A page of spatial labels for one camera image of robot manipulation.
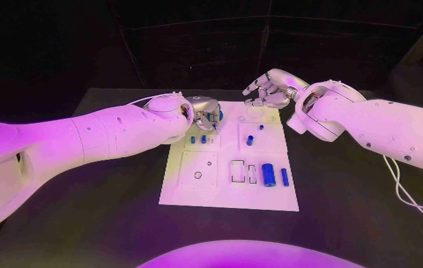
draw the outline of blue battery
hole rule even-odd
[[[254,144],[254,136],[250,135],[250,139],[247,140],[247,145],[251,146]]]
[[[263,165],[263,172],[264,172],[264,182],[267,187],[274,187],[277,185],[275,180],[275,172],[274,172],[274,165],[264,164]]]
[[[284,180],[284,186],[290,187],[290,182],[288,182],[288,173],[287,173],[287,169],[283,168],[283,180]]]

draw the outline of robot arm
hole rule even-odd
[[[214,130],[221,120],[205,116],[219,116],[216,111],[215,99],[173,93],[145,108],[124,105],[57,121],[0,124],[0,221],[64,171],[179,141],[193,123]]]
[[[309,130],[322,140],[334,141],[349,131],[366,149],[423,168],[423,108],[388,100],[366,100],[340,81],[310,86],[280,69],[261,76],[244,94],[257,88],[260,98],[250,99],[248,105],[283,108],[290,100],[297,102],[288,126],[300,134]]]

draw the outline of white cable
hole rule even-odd
[[[178,94],[176,92],[173,92],[172,94],[153,95],[152,97],[143,98],[143,99],[140,99],[140,100],[137,100],[137,101],[129,103],[127,105],[133,105],[133,104],[136,104],[136,103],[139,103],[139,102],[142,102],[142,101],[145,101],[145,100],[147,100],[147,99],[152,99],[152,98],[156,98],[156,97],[163,97],[163,96],[166,96],[166,95],[181,95],[181,94]]]
[[[385,159],[385,161],[386,161],[388,167],[391,168],[391,174],[392,174],[393,177],[395,177],[395,181],[396,181],[396,184],[395,184],[395,191],[396,191],[396,193],[398,193],[398,197],[399,197],[401,201],[402,201],[404,203],[406,203],[408,205],[416,207],[418,210],[423,213],[423,206],[422,206],[422,205],[418,205],[415,199],[412,198],[409,192],[406,191],[406,189],[404,188],[404,185],[402,185],[401,182],[399,182],[401,172],[399,172],[398,161],[395,161],[395,159],[392,158],[392,160],[393,160],[393,162],[395,162],[395,167],[396,167],[396,169],[398,169],[398,176],[396,176],[396,175],[395,175],[393,168],[391,167],[391,164],[389,164],[389,160],[388,160],[388,158],[386,158],[385,155],[383,155],[383,159]],[[408,201],[402,198],[402,195],[399,194],[399,188],[402,189],[402,191],[405,192],[406,196],[409,197],[409,199],[411,199],[411,201],[412,201],[414,203],[408,202]]]

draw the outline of table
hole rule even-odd
[[[165,92],[91,89],[75,116]],[[241,91],[183,94],[245,100]],[[284,124],[293,111],[281,110]],[[299,245],[368,267],[419,267],[423,216],[396,197],[382,156],[347,133],[326,143],[286,126],[286,137],[300,212],[159,205],[170,150],[162,145],[84,165],[42,186],[0,230],[2,267],[136,267],[176,248],[224,239]],[[401,167],[423,202],[423,170]]]

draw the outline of white board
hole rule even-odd
[[[159,204],[300,211],[278,109],[247,107],[244,102],[221,102],[221,107],[225,117],[219,130],[206,134],[206,143],[205,132],[192,126],[170,147]],[[274,165],[274,187],[264,183],[267,163]]]

